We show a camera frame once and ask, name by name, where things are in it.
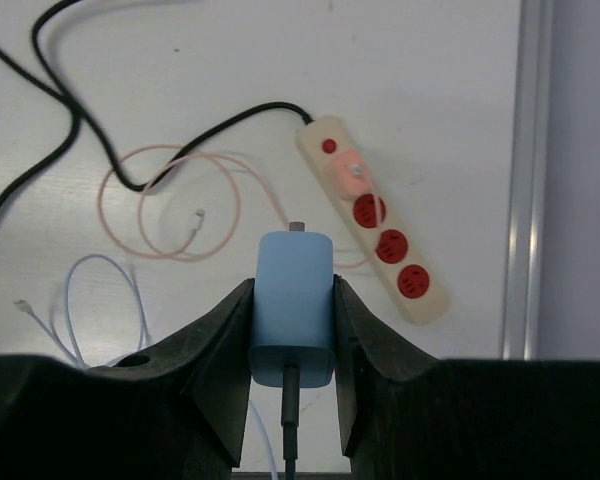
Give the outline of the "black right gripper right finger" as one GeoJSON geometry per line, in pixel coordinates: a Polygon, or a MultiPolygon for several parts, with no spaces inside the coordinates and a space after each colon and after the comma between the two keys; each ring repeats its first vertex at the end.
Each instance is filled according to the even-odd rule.
{"type": "Polygon", "coordinates": [[[436,359],[334,281],[356,479],[600,479],[600,362],[436,359]]]}

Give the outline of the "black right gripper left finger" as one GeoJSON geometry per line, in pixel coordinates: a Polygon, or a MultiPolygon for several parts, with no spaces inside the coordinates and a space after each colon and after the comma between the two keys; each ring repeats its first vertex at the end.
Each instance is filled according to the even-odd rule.
{"type": "Polygon", "coordinates": [[[227,479],[241,460],[254,283],[111,367],[0,355],[0,479],[227,479]]]}

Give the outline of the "blue charger plug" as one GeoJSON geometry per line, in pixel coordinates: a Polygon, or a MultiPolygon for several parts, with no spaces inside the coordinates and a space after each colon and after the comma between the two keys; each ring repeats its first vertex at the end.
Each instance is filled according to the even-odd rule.
{"type": "Polygon", "coordinates": [[[331,382],[336,364],[331,239],[310,231],[275,231],[259,243],[249,347],[253,380],[283,386],[287,366],[302,388],[331,382]]]}

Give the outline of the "pink charger plug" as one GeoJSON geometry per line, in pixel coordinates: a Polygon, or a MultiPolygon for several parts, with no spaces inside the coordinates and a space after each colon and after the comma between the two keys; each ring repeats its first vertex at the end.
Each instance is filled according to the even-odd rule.
{"type": "Polygon", "coordinates": [[[372,190],[365,160],[355,149],[346,150],[331,160],[327,175],[337,194],[345,201],[354,201],[372,190]]]}

